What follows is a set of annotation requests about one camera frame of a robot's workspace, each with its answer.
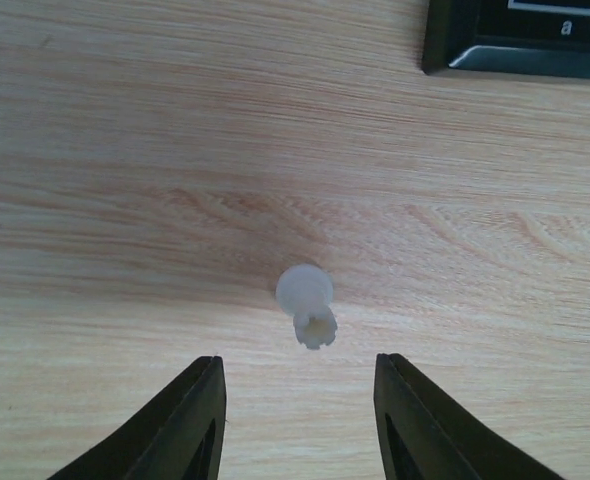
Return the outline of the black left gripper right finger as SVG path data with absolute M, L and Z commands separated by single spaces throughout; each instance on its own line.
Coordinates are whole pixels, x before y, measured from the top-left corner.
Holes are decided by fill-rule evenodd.
M 400 354 L 376 358 L 374 410 L 387 479 L 558 479 Z

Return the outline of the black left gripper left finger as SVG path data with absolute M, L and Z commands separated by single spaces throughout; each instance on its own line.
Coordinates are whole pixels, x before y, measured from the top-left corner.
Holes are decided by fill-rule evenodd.
M 216 479 L 226 416 L 223 359 L 202 356 L 54 479 Z

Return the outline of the white chess piece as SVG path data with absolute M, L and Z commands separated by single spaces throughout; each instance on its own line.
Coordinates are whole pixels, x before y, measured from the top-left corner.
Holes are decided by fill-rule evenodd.
M 309 350 L 330 346 L 336 339 L 338 325 L 330 308 L 333 294 L 330 275 L 315 265 L 292 266 L 278 279 L 276 301 L 292 318 L 297 341 Z

